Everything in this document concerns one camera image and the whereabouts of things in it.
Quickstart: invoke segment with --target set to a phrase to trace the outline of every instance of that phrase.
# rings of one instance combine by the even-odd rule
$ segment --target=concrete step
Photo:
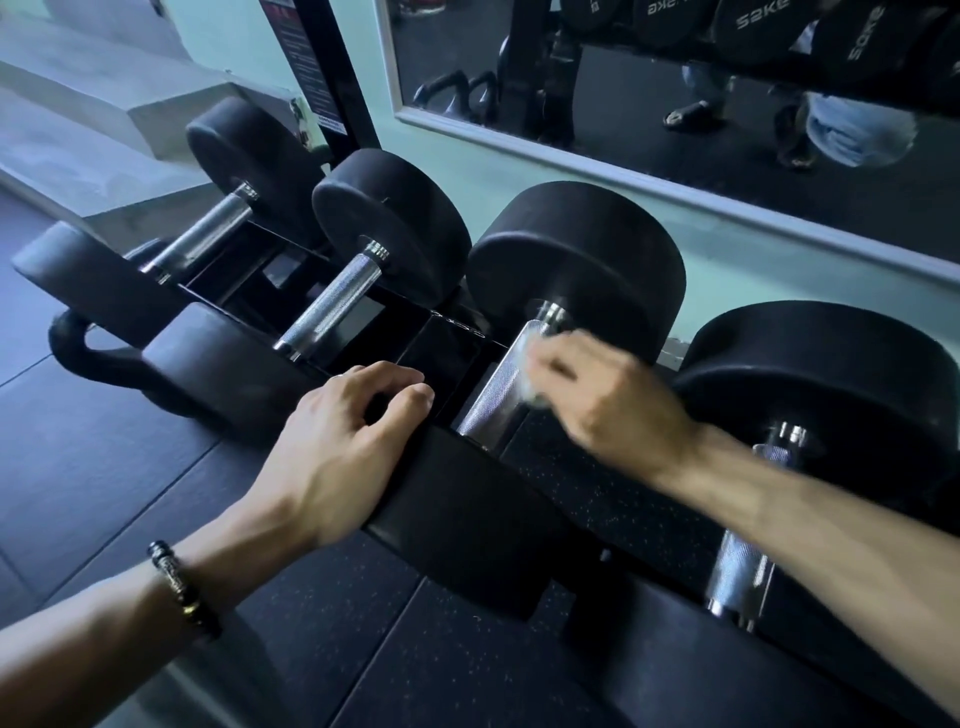
[[[148,157],[2,88],[0,185],[119,253],[179,234],[223,197],[196,164]]]
[[[196,63],[17,14],[0,16],[0,87],[157,159],[191,158],[186,124],[239,95]]]

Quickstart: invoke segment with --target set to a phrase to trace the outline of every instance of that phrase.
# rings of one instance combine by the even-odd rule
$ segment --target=dumbbell handle
[[[380,278],[381,266],[389,256],[386,248],[371,241],[284,331],[274,344],[274,351],[291,361],[312,354]]]
[[[523,325],[514,343],[496,365],[493,374],[456,429],[483,449],[500,454],[518,410],[530,399],[523,386],[523,355],[534,335],[555,333],[566,312],[554,303],[544,303],[537,318]]]
[[[782,467],[796,468],[805,430],[781,425],[772,439],[779,439],[781,433],[788,447],[754,445],[754,454]],[[725,531],[707,585],[707,609],[717,617],[733,614],[740,627],[753,632],[763,614],[774,568],[774,563],[756,546],[730,530]]]
[[[222,240],[250,218],[250,202],[255,199],[256,192],[246,183],[241,184],[140,270],[162,284],[183,281]]]

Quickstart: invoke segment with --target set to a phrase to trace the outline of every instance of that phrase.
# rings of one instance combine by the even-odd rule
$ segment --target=weight plate
[[[540,301],[654,362],[684,299],[666,230],[605,187],[547,182],[517,195],[470,251],[467,286],[485,316],[519,331]]]
[[[896,70],[921,29],[924,8],[844,0],[817,23],[810,53],[836,84]]]
[[[924,65],[930,100],[951,111],[960,109],[960,15],[955,15],[933,41]]]
[[[571,30],[592,33],[609,25],[620,0],[560,0],[560,17]]]
[[[415,435],[365,529],[441,586],[517,619],[537,609],[575,531],[520,475],[436,425]]]
[[[883,499],[945,475],[957,448],[958,372],[933,339],[838,303],[777,301],[718,316],[690,343],[674,389],[690,415],[754,444],[807,428],[804,470]]]
[[[637,726],[905,726],[701,605],[595,565],[563,641],[574,672]]]
[[[143,359],[254,441],[276,437],[300,398],[323,384],[274,352],[258,331],[205,303],[187,306]]]
[[[713,17],[717,53],[757,65],[782,57],[817,17],[818,0],[720,0]]]
[[[313,192],[330,243],[350,260],[375,240],[390,252],[380,282],[431,308],[460,284],[470,251],[463,218],[444,192],[410,162],[360,149]]]
[[[663,49],[703,28],[716,0],[635,0],[634,32],[648,48]]]
[[[324,178],[317,160],[269,113],[229,97],[191,121],[190,151],[214,183],[229,194],[246,182],[257,194],[253,210],[321,243],[310,194]]]
[[[29,243],[12,264],[34,285],[137,349],[193,300],[182,288],[161,286],[92,235],[63,222]]]

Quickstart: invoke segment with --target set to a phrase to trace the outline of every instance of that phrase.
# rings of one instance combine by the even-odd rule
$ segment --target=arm
[[[214,611],[363,524],[429,412],[422,379],[379,362],[300,401],[250,491],[174,547]],[[378,392],[395,396],[366,425]],[[0,632],[4,725],[93,725],[197,636],[150,563],[96,584]]]
[[[575,442],[754,543],[960,717],[960,540],[753,456],[583,332],[532,345],[527,375]]]

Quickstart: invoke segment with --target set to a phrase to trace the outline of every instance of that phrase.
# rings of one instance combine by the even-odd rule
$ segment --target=black beaded bracelet
[[[216,612],[204,602],[200,591],[183,578],[180,559],[174,554],[174,550],[165,541],[154,541],[147,547],[147,555],[173,590],[177,603],[183,611],[183,617],[203,630],[211,640],[220,637],[224,631],[220,619]]]

